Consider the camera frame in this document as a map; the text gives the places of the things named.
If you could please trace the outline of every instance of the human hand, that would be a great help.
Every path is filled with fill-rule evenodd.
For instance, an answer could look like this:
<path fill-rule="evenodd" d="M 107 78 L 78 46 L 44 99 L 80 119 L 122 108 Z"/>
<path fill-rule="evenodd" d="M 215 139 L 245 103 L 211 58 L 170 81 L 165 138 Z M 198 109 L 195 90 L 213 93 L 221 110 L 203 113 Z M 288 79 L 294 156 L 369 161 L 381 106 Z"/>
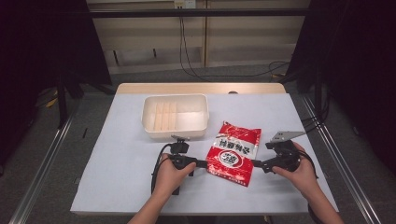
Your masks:
<path fill-rule="evenodd" d="M 153 195 L 170 197 L 172 192 L 181 185 L 186 175 L 195 169 L 196 163 L 193 162 L 184 169 L 178 170 L 168 158 L 169 155 L 163 153 L 161 158 L 163 163 L 157 174 L 155 188 L 152 193 Z"/>
<path fill-rule="evenodd" d="M 295 142 L 293 142 L 293 144 L 298 150 L 305 152 L 305 149 L 299 144 Z M 294 185 L 294 187 L 303 194 L 305 198 L 307 194 L 320 189 L 311 162 L 303 156 L 300 156 L 300 165 L 294 172 L 289 172 L 276 166 L 273 167 L 273 171 L 276 174 L 287 178 Z"/>

